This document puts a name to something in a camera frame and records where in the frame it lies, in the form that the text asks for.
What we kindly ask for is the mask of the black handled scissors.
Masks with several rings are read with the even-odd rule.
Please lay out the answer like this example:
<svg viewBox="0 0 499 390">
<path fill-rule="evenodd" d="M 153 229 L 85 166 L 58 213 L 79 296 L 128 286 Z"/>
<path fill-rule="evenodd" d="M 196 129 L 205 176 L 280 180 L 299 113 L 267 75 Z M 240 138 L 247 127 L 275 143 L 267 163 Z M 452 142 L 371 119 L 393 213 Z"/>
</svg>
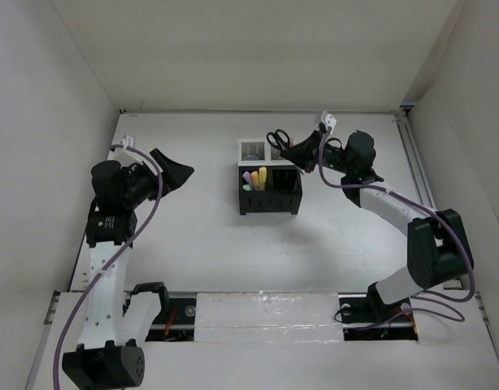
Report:
<svg viewBox="0 0 499 390">
<path fill-rule="evenodd" d="M 276 129 L 275 131 L 266 134 L 268 144 L 275 150 L 283 151 L 291 147 L 292 141 L 289 134 L 283 129 Z"/>
</svg>

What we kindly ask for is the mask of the yellow highlighter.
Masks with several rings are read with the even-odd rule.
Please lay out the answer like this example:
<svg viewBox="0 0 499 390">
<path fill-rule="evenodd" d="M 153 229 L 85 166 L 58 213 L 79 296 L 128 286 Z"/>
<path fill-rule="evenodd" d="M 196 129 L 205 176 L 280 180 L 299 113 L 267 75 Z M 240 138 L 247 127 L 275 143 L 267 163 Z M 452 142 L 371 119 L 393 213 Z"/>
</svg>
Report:
<svg viewBox="0 0 499 390">
<path fill-rule="evenodd" d="M 264 191 L 267 184 L 267 168 L 260 167 L 258 169 L 258 190 Z"/>
</svg>

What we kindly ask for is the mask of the clear jar of paperclips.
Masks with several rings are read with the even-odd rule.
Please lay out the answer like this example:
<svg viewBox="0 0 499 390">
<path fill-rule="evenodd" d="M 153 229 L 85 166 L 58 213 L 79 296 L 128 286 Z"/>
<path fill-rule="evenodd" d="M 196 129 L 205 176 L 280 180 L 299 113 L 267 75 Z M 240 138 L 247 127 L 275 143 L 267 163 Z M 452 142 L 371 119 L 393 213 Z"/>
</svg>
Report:
<svg viewBox="0 0 499 390">
<path fill-rule="evenodd" d="M 242 160 L 243 161 L 260 161 L 261 158 L 256 154 L 247 154 Z"/>
</svg>

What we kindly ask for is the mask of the pink highlighter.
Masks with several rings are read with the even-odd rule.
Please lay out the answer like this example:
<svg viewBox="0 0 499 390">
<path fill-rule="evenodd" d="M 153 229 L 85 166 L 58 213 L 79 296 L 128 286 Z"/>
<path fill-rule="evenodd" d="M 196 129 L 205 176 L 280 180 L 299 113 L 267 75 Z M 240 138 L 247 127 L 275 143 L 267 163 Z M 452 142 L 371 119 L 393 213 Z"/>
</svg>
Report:
<svg viewBox="0 0 499 390">
<path fill-rule="evenodd" d="M 253 188 L 253 181 L 252 181 L 252 178 L 251 178 L 251 175 L 248 171 L 245 171 L 243 174 L 242 174 L 242 178 L 244 179 L 244 181 L 251 187 Z"/>
</svg>

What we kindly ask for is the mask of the orange capped clear marker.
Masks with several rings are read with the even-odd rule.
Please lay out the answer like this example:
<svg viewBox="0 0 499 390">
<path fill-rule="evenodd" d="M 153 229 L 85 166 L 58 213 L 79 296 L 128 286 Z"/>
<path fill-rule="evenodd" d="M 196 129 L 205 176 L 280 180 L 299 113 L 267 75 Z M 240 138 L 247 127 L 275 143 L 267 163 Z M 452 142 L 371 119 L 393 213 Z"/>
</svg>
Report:
<svg viewBox="0 0 499 390">
<path fill-rule="evenodd" d="M 253 185 L 254 191 L 259 191 L 260 190 L 259 173 L 257 171 L 252 171 L 250 173 L 250 178 L 251 178 L 251 181 L 252 181 L 252 185 Z"/>
</svg>

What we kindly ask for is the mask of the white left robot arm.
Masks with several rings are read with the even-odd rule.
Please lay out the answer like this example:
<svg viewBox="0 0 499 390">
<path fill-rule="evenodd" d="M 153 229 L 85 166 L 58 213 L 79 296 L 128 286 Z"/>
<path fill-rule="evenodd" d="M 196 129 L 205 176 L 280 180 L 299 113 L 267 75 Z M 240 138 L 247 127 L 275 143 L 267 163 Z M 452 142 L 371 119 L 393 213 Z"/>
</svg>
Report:
<svg viewBox="0 0 499 390">
<path fill-rule="evenodd" d="M 91 170 L 94 199 L 85 229 L 89 248 L 89 284 L 69 314 L 55 347 L 54 388 L 64 373 L 79 389 L 127 389 L 145 375 L 142 345 L 153 322 L 171 313 L 162 282 L 124 291 L 128 262 L 136 238 L 147 227 L 136 208 L 145 201 L 158 206 L 194 173 L 159 149 L 148 154 L 131 146 L 114 148 L 115 156 Z"/>
</svg>

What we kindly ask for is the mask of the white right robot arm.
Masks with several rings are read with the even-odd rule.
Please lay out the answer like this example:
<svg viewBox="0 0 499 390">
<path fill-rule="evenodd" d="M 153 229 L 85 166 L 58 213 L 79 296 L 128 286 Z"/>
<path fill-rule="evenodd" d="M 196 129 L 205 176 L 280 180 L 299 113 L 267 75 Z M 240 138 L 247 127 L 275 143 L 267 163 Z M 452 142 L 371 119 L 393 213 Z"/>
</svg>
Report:
<svg viewBox="0 0 499 390">
<path fill-rule="evenodd" d="M 376 320 L 385 319 L 395 304 L 433 287 L 466 275 L 475 284 L 474 262 L 462 223 L 452 209 L 434 210 L 392 191 L 373 169 L 375 142 L 367 133 L 353 132 L 345 145 L 333 144 L 324 130 L 316 130 L 295 145 L 282 129 L 267 134 L 281 158 L 304 172 L 329 168 L 343 176 L 339 184 L 357 207 L 394 226 L 407 239 L 406 265 L 367 290 L 365 310 Z"/>
</svg>

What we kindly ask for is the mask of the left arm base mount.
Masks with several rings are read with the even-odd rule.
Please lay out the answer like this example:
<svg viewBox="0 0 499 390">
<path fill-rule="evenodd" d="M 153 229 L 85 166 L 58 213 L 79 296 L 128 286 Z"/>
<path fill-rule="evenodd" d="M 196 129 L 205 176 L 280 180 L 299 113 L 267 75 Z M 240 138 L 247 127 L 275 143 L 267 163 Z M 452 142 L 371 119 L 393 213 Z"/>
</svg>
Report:
<svg viewBox="0 0 499 390">
<path fill-rule="evenodd" d="M 193 341 L 197 313 L 197 294 L 191 292 L 168 293 L 168 311 L 164 308 L 154 318 L 146 341 Z"/>
</svg>

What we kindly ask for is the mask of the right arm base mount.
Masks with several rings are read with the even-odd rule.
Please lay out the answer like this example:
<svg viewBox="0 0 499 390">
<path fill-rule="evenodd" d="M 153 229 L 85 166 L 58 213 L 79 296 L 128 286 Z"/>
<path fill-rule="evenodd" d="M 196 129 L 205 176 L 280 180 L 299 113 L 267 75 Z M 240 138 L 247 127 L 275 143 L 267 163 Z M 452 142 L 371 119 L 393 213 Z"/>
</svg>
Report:
<svg viewBox="0 0 499 390">
<path fill-rule="evenodd" d="M 410 299 L 404 298 L 392 304 L 384 304 L 378 293 L 342 292 L 338 294 L 339 307 L 333 316 L 343 329 L 344 341 L 417 341 L 414 316 Z"/>
</svg>

